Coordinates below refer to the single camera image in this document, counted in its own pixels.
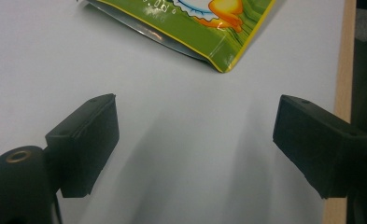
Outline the green snack pouch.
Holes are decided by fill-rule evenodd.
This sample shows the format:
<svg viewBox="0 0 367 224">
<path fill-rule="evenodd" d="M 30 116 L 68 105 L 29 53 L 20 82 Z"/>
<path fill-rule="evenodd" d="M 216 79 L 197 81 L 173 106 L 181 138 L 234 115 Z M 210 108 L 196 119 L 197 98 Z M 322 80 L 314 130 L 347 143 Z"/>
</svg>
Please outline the green snack pouch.
<svg viewBox="0 0 367 224">
<path fill-rule="evenodd" d="M 276 0 L 82 0 L 151 40 L 231 71 Z"/>
</svg>

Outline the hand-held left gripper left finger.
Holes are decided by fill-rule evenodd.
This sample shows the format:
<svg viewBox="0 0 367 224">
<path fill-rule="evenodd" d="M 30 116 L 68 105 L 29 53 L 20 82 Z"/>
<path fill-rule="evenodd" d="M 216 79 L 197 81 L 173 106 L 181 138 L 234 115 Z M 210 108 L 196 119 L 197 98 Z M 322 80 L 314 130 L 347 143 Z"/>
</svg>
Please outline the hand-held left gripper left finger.
<svg viewBox="0 0 367 224">
<path fill-rule="evenodd" d="M 115 95 L 85 102 L 46 134 L 52 188 L 65 198 L 89 195 L 119 139 Z"/>
</svg>

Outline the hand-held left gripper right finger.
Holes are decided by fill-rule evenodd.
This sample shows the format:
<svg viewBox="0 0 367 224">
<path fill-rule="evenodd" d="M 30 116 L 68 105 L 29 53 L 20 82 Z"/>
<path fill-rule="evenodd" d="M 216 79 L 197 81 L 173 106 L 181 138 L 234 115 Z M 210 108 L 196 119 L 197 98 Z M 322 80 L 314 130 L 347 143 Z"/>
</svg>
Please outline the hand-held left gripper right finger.
<svg viewBox="0 0 367 224">
<path fill-rule="evenodd" d="M 367 133 L 289 95 L 280 97 L 273 141 L 322 198 L 345 198 L 367 152 Z"/>
</svg>

